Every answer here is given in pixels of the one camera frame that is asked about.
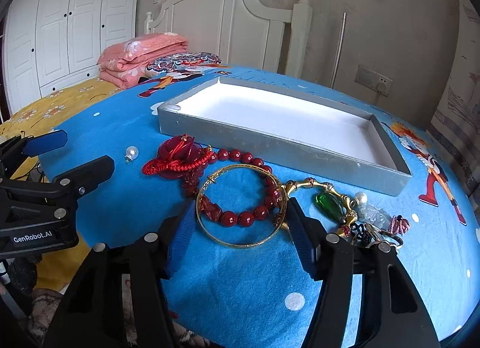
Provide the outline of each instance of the jade pendant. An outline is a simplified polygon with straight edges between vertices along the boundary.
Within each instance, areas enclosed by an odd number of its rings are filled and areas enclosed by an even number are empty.
[[[315,195],[315,204],[328,218],[339,223],[345,222],[342,206],[340,206],[340,202],[332,194],[329,194],[328,192],[320,192]]]

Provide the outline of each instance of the power outlet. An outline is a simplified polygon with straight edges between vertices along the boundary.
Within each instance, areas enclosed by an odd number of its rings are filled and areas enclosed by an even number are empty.
[[[359,65],[357,75],[355,76],[355,82],[387,97],[392,88],[393,79],[390,79],[371,68]]]

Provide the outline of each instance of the pink tassel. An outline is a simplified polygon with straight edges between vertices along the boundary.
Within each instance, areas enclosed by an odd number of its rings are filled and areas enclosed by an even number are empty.
[[[402,216],[393,216],[388,231],[393,234],[404,235],[410,229],[410,223]]]

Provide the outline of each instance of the yellow bedsheet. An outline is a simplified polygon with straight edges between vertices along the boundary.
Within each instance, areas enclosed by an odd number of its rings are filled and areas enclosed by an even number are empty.
[[[42,135],[87,107],[120,91],[102,79],[90,79],[73,87],[64,88],[21,109],[0,125],[0,143],[15,135]],[[37,162],[28,159],[13,177],[27,173]],[[60,290],[69,283],[90,249],[82,238],[70,249],[43,255],[37,265],[37,287]]]

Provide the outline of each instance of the blue gripper pad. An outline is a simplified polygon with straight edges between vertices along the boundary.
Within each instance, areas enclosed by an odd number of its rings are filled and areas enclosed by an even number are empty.
[[[195,199],[191,200],[178,217],[178,226],[170,241],[166,259],[165,272],[169,278],[179,270],[195,230],[195,203]]]
[[[45,135],[39,135],[32,138],[23,147],[22,153],[28,157],[35,157],[51,150],[55,150],[64,147],[67,143],[68,136],[63,130],[57,130],[47,133]]]
[[[298,258],[304,271],[310,274],[314,279],[316,265],[315,265],[315,246],[312,244],[309,235],[303,225],[305,214],[299,206],[297,199],[290,198],[286,209],[286,222],[289,225],[290,234],[293,239],[293,244],[297,249]]]

